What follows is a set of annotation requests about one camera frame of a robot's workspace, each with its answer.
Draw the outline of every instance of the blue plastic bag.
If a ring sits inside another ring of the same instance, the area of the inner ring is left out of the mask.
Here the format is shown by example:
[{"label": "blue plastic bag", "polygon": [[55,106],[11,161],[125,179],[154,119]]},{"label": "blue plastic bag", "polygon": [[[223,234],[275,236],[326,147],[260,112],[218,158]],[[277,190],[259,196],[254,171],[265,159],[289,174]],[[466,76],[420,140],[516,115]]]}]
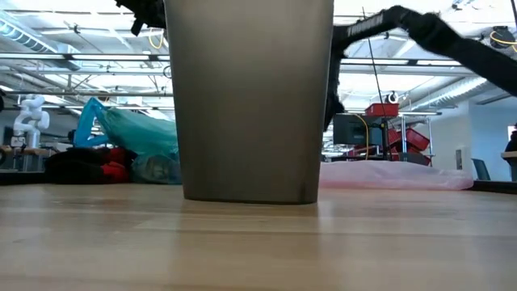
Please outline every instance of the blue plastic bag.
[{"label": "blue plastic bag", "polygon": [[74,146],[76,147],[92,147],[100,146],[108,143],[107,136],[91,137],[91,128],[97,116],[102,115],[106,108],[97,99],[91,98],[82,109],[81,117],[79,117],[78,128],[74,134]]},{"label": "blue plastic bag", "polygon": [[181,184],[179,160],[158,155],[139,155],[132,163],[135,183]]},{"label": "blue plastic bag", "polygon": [[110,143],[132,150],[138,155],[178,154],[176,123],[158,120],[140,113],[117,108],[102,110],[97,115]]}]

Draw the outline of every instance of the white robot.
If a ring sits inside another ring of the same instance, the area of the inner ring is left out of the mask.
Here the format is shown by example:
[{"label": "white robot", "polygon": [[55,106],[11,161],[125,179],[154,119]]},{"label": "white robot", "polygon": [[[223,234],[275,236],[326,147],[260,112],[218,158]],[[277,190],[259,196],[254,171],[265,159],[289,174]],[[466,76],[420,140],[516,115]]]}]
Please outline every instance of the white robot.
[{"label": "white robot", "polygon": [[41,110],[44,102],[45,97],[43,95],[28,95],[22,101],[19,115],[16,117],[13,127],[14,136],[11,139],[11,146],[13,148],[22,147],[23,145],[28,148],[39,148],[40,130],[48,129],[50,123],[48,112]]}]

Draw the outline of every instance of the fluorescent light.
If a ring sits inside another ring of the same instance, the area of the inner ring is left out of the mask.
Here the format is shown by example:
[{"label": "fluorescent light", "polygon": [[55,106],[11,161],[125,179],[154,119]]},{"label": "fluorescent light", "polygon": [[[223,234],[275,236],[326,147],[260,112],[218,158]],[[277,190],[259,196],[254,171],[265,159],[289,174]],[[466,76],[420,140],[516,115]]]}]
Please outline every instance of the fluorescent light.
[{"label": "fluorescent light", "polygon": [[54,53],[0,53],[0,59],[7,60],[64,60],[61,54]]},{"label": "fluorescent light", "polygon": [[12,91],[12,89],[10,89],[9,87],[2,86],[2,85],[0,85],[0,89],[2,89],[4,91]]},{"label": "fluorescent light", "polygon": [[[406,59],[374,59],[376,65],[407,65]],[[342,65],[373,65],[371,59],[344,59]]]},{"label": "fluorescent light", "polygon": [[146,55],[74,54],[76,60],[84,61],[148,61]]},{"label": "fluorescent light", "polygon": [[73,113],[75,113],[75,114],[77,114],[77,115],[81,115],[81,114],[82,114],[82,112],[80,112],[80,111],[79,111],[79,110],[77,110],[77,109],[70,109],[70,111],[71,111],[71,112],[73,112]]},{"label": "fluorescent light", "polygon": [[150,106],[111,106],[110,108],[124,109],[124,110],[151,110]]},{"label": "fluorescent light", "polygon": [[43,95],[43,97],[45,98],[45,101],[49,102],[49,103],[54,103],[54,104],[66,104],[67,103],[66,101],[64,101],[63,99],[61,99],[57,96]]},{"label": "fluorescent light", "polygon": [[43,106],[41,106],[41,108],[43,108],[43,109],[58,109],[58,108],[61,108],[61,106],[59,106],[59,105],[43,105]]},{"label": "fluorescent light", "polygon": [[343,64],[343,65],[371,65],[372,60],[369,60],[369,59],[344,59],[341,64]]},{"label": "fluorescent light", "polygon": [[364,110],[347,110],[345,113],[350,113],[350,114],[364,114]]},{"label": "fluorescent light", "polygon": [[409,60],[390,60],[390,59],[381,59],[375,60],[376,65],[407,65]]},{"label": "fluorescent light", "polygon": [[399,116],[435,116],[438,112],[399,112]]},{"label": "fluorescent light", "polygon": [[417,61],[417,65],[444,65],[444,66],[460,66],[461,64],[457,61],[441,61],[441,60],[425,60],[425,61]]},{"label": "fluorescent light", "polygon": [[50,36],[50,35],[60,35],[60,34],[70,34],[74,33],[71,29],[61,29],[61,30],[55,30],[55,31],[49,31],[49,32],[40,32],[42,35]]}]

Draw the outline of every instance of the red plastic bin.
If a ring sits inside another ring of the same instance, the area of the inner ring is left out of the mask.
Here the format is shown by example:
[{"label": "red plastic bin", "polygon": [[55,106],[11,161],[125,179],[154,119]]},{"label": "red plastic bin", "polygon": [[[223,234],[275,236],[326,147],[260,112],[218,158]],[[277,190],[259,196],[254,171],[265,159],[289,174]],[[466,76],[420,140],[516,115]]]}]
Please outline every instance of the red plastic bin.
[{"label": "red plastic bin", "polygon": [[379,117],[397,117],[398,116],[398,103],[374,103],[364,111],[366,116],[379,116]]},{"label": "red plastic bin", "polygon": [[401,132],[397,131],[395,129],[389,129],[388,130],[388,145],[391,146],[392,144],[396,143],[397,141],[401,140]]},{"label": "red plastic bin", "polygon": [[[388,141],[389,141],[389,147],[393,146],[400,146],[402,143],[402,135],[401,132],[395,132],[395,130],[390,129],[388,131]],[[424,137],[422,134],[420,134],[418,131],[414,129],[407,129],[406,130],[406,141],[408,148],[410,146],[414,146],[418,150],[426,150],[429,146],[429,138]]]},{"label": "red plastic bin", "polygon": [[418,131],[414,129],[406,130],[406,140],[419,150],[426,150],[430,142],[429,138],[424,137],[422,134],[420,134]]},{"label": "red plastic bin", "polygon": [[[398,156],[399,151],[395,147],[390,149],[390,151],[391,151],[392,160],[393,161],[400,161],[400,158]],[[412,153],[412,154],[421,154],[420,151],[418,149],[414,148],[413,146],[409,146],[408,149],[407,149],[407,152],[408,153]],[[424,158],[426,160],[426,166],[429,166],[429,164],[431,164],[431,158],[429,158],[427,156],[424,156]]]}]

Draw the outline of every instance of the yellow cable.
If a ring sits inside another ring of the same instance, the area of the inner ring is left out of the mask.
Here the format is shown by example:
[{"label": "yellow cable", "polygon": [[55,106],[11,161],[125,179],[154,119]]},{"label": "yellow cable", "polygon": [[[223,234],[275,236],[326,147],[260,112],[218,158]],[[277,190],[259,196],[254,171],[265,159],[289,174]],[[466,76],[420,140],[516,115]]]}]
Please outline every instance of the yellow cable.
[{"label": "yellow cable", "polygon": [[517,45],[516,41],[505,41],[505,40],[496,39],[494,37],[494,34],[496,34],[496,32],[490,33],[490,38],[492,40],[497,41],[499,44],[511,44],[511,47],[514,49],[514,52],[517,53],[517,48],[515,48],[515,46]]},{"label": "yellow cable", "polygon": [[364,121],[363,117],[357,115],[357,114],[354,114],[354,116],[356,116],[357,118],[361,119],[361,121],[363,121],[363,124],[364,124],[364,127],[366,128],[366,157],[364,158],[365,161],[368,160],[368,153],[370,152],[370,132],[368,130],[368,124],[366,123],[366,121]]},{"label": "yellow cable", "polygon": [[492,40],[495,40],[495,41],[497,41],[497,42],[498,42],[498,43],[500,43],[500,44],[517,44],[517,42],[515,42],[515,41],[505,41],[505,40],[499,40],[499,39],[496,39],[496,38],[494,37],[494,34],[495,34],[495,33],[496,33],[496,32],[492,32],[492,33],[490,33],[490,38],[491,38]]},{"label": "yellow cable", "polygon": [[159,45],[155,45],[154,42],[153,42],[153,36],[149,36],[149,43],[151,44],[151,46],[155,49],[161,49],[162,46],[163,46],[163,31],[162,31],[162,36],[160,37],[160,44]]}]

